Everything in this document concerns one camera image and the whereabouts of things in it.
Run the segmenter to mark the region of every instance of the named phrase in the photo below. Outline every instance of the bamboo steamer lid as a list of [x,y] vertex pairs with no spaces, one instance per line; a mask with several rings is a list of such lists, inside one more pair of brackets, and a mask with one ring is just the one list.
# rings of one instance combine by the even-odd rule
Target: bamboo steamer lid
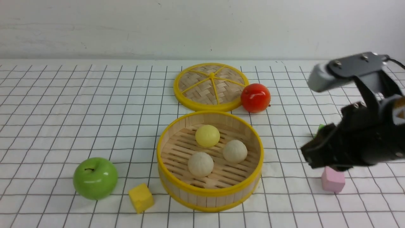
[[241,93],[249,85],[238,69],[220,63],[191,66],[176,77],[177,100],[193,111],[229,112],[241,105]]

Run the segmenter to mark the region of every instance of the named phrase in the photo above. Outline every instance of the grid paper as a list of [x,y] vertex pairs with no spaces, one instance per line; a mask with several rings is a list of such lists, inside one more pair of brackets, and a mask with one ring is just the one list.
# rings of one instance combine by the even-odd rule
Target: grid paper
[[[338,123],[340,109],[361,100],[353,84],[310,91],[313,65],[240,61],[250,83],[266,85],[271,107],[238,108],[263,142],[261,182],[243,204],[201,213],[171,199],[160,184],[156,144],[165,127],[191,110],[173,94],[189,65],[2,65],[0,61],[0,228],[394,228],[405,227],[405,162],[345,172],[339,194],[322,190],[322,169],[301,156],[319,124]],[[386,71],[405,91],[405,71]],[[109,197],[77,195],[72,175],[90,157],[119,173]],[[147,183],[155,205],[136,214],[128,190]]]

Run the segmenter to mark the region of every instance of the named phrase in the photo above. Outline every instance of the steamer basket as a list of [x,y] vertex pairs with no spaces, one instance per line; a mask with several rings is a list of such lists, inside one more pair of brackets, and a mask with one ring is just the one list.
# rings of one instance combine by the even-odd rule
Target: steamer basket
[[249,81],[238,69],[221,63],[202,63],[184,69],[173,85],[177,100],[193,111],[229,112],[241,106]]
[[[195,141],[195,132],[210,124],[221,138],[211,148]],[[239,164],[228,163],[222,148],[233,139],[242,141],[247,158]],[[196,152],[211,155],[214,169],[206,177],[194,177],[188,171],[188,159]],[[163,187],[180,204],[194,210],[218,212],[245,201],[259,182],[263,165],[263,145],[256,131],[244,120],[226,112],[199,111],[173,121],[162,133],[157,147],[158,171]]]

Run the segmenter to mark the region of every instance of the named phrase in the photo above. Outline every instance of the cable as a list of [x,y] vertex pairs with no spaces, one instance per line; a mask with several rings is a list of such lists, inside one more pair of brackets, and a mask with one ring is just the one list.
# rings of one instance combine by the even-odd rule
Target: cable
[[405,65],[404,65],[404,64],[402,64],[401,62],[399,62],[398,60],[395,60],[395,59],[393,59],[393,58],[391,58],[391,57],[389,57],[389,56],[388,56],[387,61],[394,62],[394,63],[396,63],[397,65],[399,65],[400,67],[402,67],[402,69],[404,69],[404,70],[405,70]]

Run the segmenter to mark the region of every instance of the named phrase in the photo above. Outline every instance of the red tomato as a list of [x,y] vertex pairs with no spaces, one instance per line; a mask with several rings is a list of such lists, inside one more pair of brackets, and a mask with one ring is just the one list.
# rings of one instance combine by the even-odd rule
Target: red tomato
[[246,86],[241,94],[242,106],[251,113],[264,111],[269,106],[270,100],[270,91],[259,83]]

